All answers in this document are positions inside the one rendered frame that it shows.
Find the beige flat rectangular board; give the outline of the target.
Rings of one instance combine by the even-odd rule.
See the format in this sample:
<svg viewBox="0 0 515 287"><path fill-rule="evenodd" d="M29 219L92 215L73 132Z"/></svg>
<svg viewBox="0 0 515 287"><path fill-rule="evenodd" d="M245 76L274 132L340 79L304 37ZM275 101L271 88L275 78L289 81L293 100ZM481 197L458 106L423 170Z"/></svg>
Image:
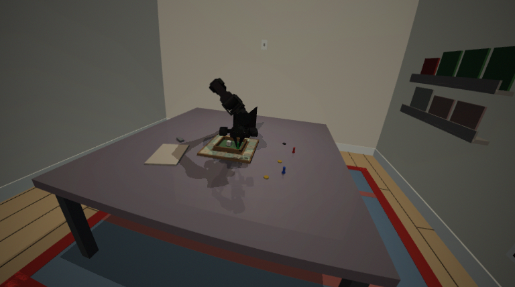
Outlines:
<svg viewBox="0 0 515 287"><path fill-rule="evenodd" d="M177 166L189 145L163 143L144 164L157 166Z"/></svg>

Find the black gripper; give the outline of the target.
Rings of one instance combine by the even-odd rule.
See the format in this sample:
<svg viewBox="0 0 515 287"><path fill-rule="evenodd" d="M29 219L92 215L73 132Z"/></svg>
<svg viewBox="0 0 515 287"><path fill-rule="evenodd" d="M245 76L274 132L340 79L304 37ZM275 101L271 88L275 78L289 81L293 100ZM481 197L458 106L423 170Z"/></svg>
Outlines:
<svg viewBox="0 0 515 287"><path fill-rule="evenodd" d="M233 118L233 128L234 128L235 124L240 125L238 120ZM230 133L230 137L233 138L233 140L235 142L235 145L237 147L237 138L233 137L233 134L234 134L233 129L228 129L228 127L220 127L220 129L219 129L219 135L220 136L226 136L228 133ZM252 136L252 137L257 137L258 136L258 130L257 130L256 127L250 127L249 128L249 133L250 133L250 136ZM247 136L245 135L244 138L246 138L246 137ZM239 139L239 148L240 148L240 145L241 145L241 143L242 143L244 138L240 138Z"/></svg>

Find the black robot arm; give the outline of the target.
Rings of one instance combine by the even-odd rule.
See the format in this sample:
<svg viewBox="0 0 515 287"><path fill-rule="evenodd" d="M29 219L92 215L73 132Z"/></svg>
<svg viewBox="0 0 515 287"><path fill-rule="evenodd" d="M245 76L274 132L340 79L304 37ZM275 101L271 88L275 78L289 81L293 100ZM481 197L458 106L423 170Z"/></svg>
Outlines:
<svg viewBox="0 0 515 287"><path fill-rule="evenodd" d="M220 96L220 102L222 102L222 106L225 110L232 116L237 119L240 125L235 124L233 128L233 137L244 138L245 135L248 135L249 128L245 125L249 124L251 121L250 114L245 110L245 105L242 103L243 101L235 94L231 94L230 91L226 91L225 83L220 79L215 79L210 84L210 89L213 93L216 93ZM229 111L230 112L229 112Z"/></svg>

